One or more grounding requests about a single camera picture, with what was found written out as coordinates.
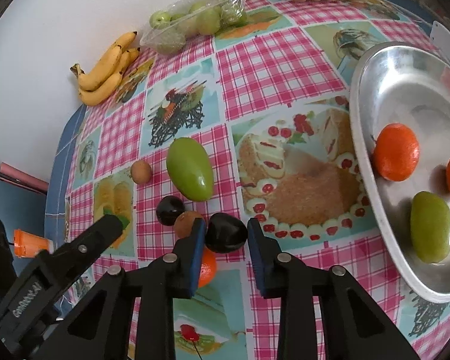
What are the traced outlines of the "small brown kiwi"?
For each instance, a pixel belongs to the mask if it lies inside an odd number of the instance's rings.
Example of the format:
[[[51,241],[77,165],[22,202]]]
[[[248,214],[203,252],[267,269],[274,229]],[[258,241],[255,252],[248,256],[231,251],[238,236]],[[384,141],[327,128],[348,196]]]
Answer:
[[[145,185],[151,180],[153,171],[149,163],[139,159],[131,165],[130,175],[136,185]]]

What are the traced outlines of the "silver metal bowl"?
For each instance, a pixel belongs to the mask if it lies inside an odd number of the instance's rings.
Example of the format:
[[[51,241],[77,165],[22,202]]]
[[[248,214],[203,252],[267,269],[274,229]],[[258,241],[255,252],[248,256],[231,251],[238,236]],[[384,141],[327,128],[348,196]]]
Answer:
[[[359,59],[350,125],[377,225],[404,281],[450,302],[450,64],[386,42]]]

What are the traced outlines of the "green mango in bowl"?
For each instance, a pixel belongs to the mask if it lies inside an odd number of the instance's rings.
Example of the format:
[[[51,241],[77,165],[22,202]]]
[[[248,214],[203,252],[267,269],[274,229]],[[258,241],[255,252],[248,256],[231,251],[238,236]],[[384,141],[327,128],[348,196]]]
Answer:
[[[439,263],[450,253],[450,208],[435,193],[421,191],[411,204],[410,238],[418,258]]]

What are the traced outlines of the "green mango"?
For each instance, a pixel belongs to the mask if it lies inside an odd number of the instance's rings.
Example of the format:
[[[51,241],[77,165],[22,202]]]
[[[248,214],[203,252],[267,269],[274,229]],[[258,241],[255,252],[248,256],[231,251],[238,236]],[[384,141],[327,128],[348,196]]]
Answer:
[[[435,193],[421,191],[411,204],[410,238],[418,258],[439,263],[450,253],[450,208]]]
[[[213,195],[214,175],[204,147],[190,137],[175,139],[166,156],[173,185],[188,200],[205,202]]]

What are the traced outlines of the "plastic bag of green fruits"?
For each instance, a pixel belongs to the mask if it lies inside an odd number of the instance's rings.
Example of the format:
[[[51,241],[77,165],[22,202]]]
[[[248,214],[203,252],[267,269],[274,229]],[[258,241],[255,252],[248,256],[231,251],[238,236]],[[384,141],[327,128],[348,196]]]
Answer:
[[[246,22],[245,0],[180,0],[155,11],[139,45],[175,55],[196,37],[208,37]]]

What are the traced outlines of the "yellow banana bunch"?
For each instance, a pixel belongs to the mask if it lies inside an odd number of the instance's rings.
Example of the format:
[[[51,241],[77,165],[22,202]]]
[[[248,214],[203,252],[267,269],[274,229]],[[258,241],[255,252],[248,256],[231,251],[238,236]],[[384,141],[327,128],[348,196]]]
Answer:
[[[129,65],[139,56],[140,48],[130,48],[137,32],[132,31],[118,37],[100,57],[90,72],[85,72],[78,63],[70,67],[78,82],[80,101],[87,107],[104,102],[121,84]]]

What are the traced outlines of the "white power adapter box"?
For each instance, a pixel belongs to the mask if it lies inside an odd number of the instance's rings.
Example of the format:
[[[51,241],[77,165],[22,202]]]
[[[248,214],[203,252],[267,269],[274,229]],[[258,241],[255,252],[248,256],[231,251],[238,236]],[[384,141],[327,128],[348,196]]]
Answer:
[[[450,30],[438,21],[433,22],[430,38],[433,45],[450,62]]]

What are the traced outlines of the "dark plum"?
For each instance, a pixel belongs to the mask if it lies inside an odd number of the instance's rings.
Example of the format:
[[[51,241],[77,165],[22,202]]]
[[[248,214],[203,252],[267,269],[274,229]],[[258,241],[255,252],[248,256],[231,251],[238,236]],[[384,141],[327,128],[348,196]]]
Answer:
[[[205,246],[218,254],[228,254],[240,249],[248,239],[246,226],[236,217],[215,213],[209,218],[205,232]]]
[[[176,219],[178,219],[184,211],[185,205],[178,197],[173,195],[165,196],[157,205],[157,220],[164,226],[173,226]]]

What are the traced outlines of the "pink bar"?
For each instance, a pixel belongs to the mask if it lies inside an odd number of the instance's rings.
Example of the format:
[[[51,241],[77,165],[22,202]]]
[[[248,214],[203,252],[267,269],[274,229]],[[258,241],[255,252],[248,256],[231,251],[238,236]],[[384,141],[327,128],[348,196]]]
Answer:
[[[34,177],[33,175],[29,175],[26,172],[22,172],[19,169],[10,166],[6,163],[1,163],[0,165],[1,174],[26,185],[27,187],[32,187],[33,189],[39,190],[41,192],[47,192],[49,189],[49,183],[40,180],[39,178]]]

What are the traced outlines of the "pink checkered picture tablecloth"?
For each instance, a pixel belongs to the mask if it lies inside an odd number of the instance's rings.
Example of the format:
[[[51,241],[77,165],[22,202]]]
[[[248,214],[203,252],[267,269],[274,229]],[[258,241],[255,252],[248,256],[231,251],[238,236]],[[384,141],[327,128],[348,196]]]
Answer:
[[[207,218],[255,215],[268,236],[311,266],[343,264],[418,355],[434,359],[450,347],[450,302],[425,301],[401,278],[359,182],[358,164],[344,159],[338,167],[355,180],[339,211],[292,224],[269,216],[266,198],[248,203],[236,156],[242,135],[260,121],[269,137],[316,155],[345,155],[350,130],[332,113],[348,109],[352,45],[364,51],[404,41],[431,51],[430,25],[387,0],[249,0],[246,6],[250,24],[237,31],[194,38],[169,58],[142,49],[127,70],[123,97],[81,106],[65,125],[49,183],[46,236],[56,245],[72,240],[113,208],[114,197],[128,226],[65,292],[61,312],[69,312],[109,266],[130,271],[172,249],[176,236],[158,222],[155,206],[177,194],[166,167],[170,143],[190,137],[209,155],[214,192],[205,202],[186,201],[187,209]],[[147,184],[131,178],[139,159],[153,171]]]

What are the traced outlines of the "large orange tangerine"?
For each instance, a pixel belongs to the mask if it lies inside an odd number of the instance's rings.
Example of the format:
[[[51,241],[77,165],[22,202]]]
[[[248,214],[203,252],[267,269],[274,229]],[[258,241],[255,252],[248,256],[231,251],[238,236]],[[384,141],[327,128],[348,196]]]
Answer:
[[[386,125],[376,139],[372,154],[376,171],[386,180],[401,182],[408,179],[420,158],[419,141],[406,125]]]

